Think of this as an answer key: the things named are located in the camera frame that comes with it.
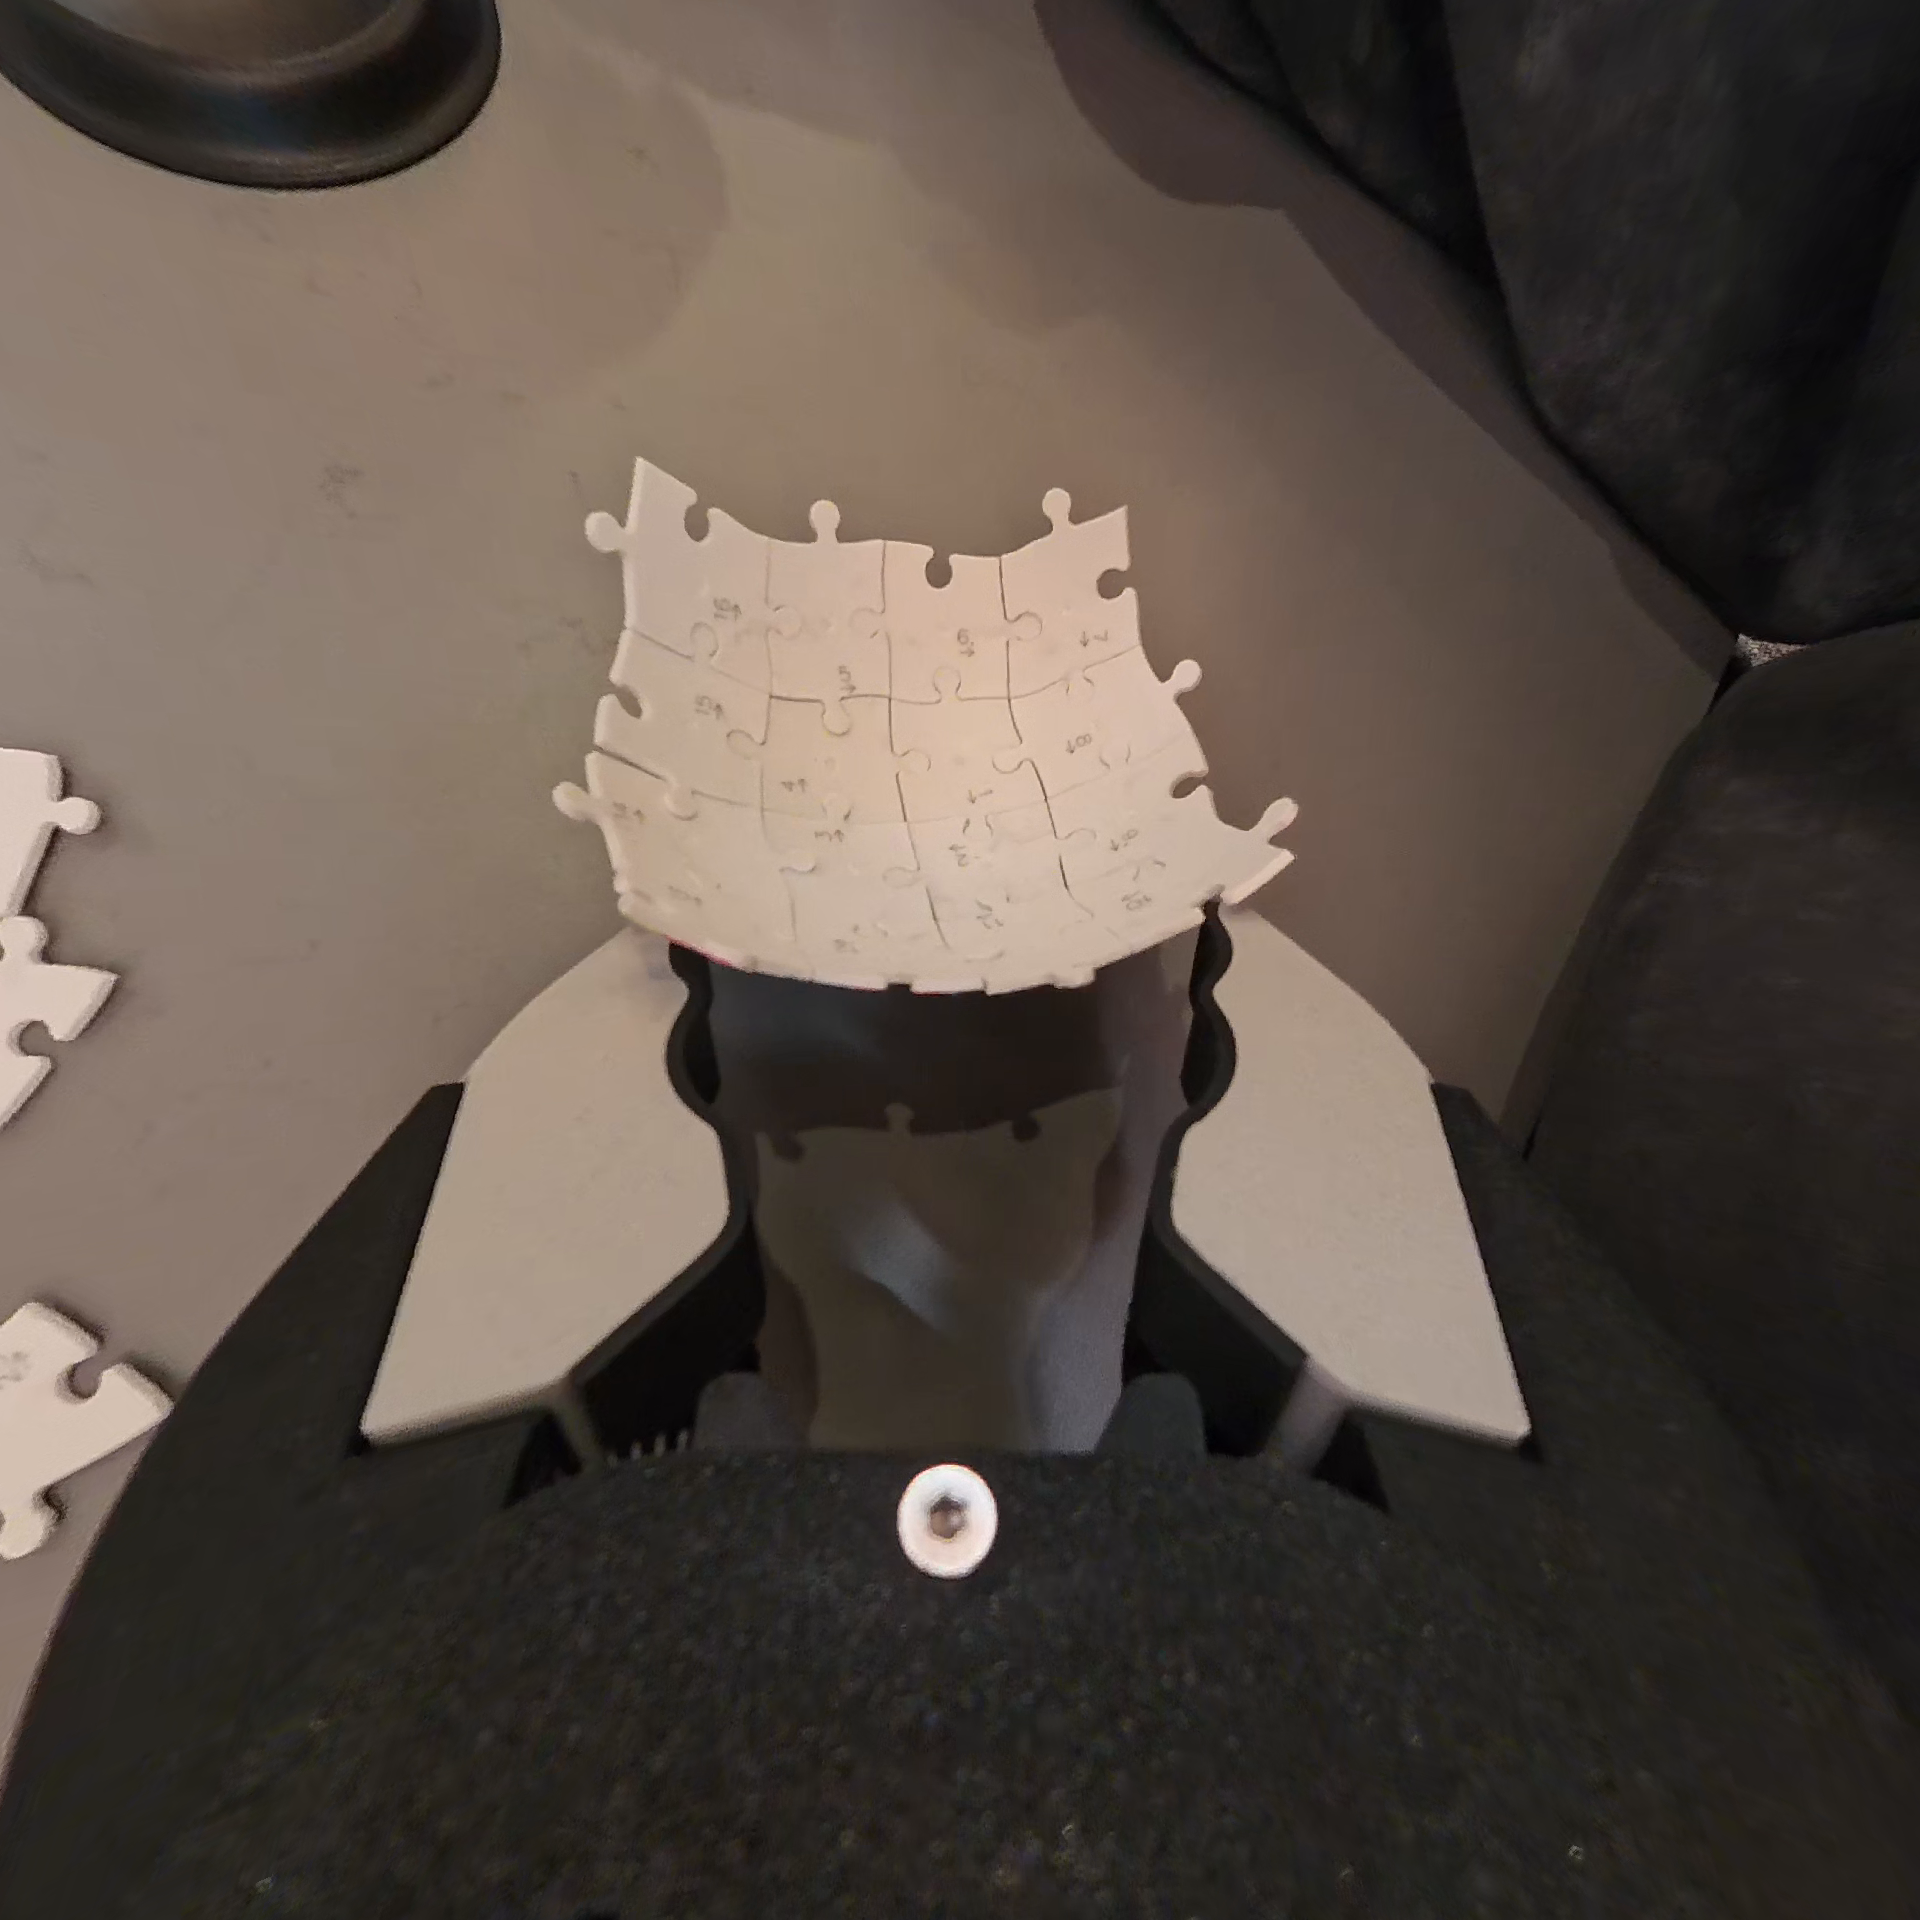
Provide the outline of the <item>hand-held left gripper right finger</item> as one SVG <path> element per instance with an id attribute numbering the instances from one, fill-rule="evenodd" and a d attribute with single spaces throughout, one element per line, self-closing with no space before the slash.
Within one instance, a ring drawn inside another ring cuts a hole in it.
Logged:
<path id="1" fill-rule="evenodd" d="M 1207 914 L 1184 1105 L 1146 1200 L 1126 1370 L 1207 1446 L 1312 1466 L 1350 1415 L 1516 1446 L 1529 1412 L 1420 1055 L 1276 930 Z"/>

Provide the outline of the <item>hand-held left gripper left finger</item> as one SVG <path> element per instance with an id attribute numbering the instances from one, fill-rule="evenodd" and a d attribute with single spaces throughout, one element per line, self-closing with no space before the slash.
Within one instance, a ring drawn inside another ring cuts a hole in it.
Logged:
<path id="1" fill-rule="evenodd" d="M 360 1432 L 533 1409 L 581 1460 L 687 1436 L 743 1370 L 760 1269 L 713 1126 L 704 961 L 618 930 L 464 1077 Z"/>

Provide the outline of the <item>assembled curved puzzle ball section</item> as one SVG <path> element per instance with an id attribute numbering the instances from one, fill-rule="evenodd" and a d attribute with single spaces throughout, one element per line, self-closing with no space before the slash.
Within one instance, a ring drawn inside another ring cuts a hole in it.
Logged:
<path id="1" fill-rule="evenodd" d="M 1285 873 L 1298 807 L 1224 821 L 1158 671 L 1124 506 L 1001 554 L 754 532 L 638 458 L 608 690 L 559 813 L 618 916 L 727 968 L 852 991 L 1072 989 Z"/>

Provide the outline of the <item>pile of white puzzle pieces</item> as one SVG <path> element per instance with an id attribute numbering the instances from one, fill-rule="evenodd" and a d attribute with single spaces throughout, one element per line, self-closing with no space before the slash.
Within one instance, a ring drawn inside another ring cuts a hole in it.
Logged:
<path id="1" fill-rule="evenodd" d="M 110 970 L 53 959 L 47 930 L 30 912 L 55 838 L 97 823 L 97 804 L 64 788 L 58 756 L 2 749 L 2 1121 L 21 1113 L 53 1066 L 23 1052 L 21 1034 L 40 1025 L 56 1042 L 76 1040 L 111 994 Z M 4 1561 L 45 1546 L 58 1525 L 58 1482 L 132 1444 L 172 1407 L 166 1391 L 126 1361 L 78 1391 L 72 1374 L 97 1348 L 94 1333 L 45 1302 L 23 1302 L 4 1319 Z"/>

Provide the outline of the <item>black round puzzle stand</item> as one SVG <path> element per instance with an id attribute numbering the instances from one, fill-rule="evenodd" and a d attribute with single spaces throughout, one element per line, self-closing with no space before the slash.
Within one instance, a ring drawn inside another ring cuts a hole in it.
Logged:
<path id="1" fill-rule="evenodd" d="M 2 4 L 2 66 L 114 152 L 223 185 L 396 176 L 484 106 L 493 2 Z"/>

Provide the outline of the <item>person's dark trousers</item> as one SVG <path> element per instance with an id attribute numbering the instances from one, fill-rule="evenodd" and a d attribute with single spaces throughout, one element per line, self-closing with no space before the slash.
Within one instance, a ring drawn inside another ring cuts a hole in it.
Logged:
<path id="1" fill-rule="evenodd" d="M 1916 624 L 1749 668 L 1668 759 L 1529 1144 L 1916 1721 Z"/>

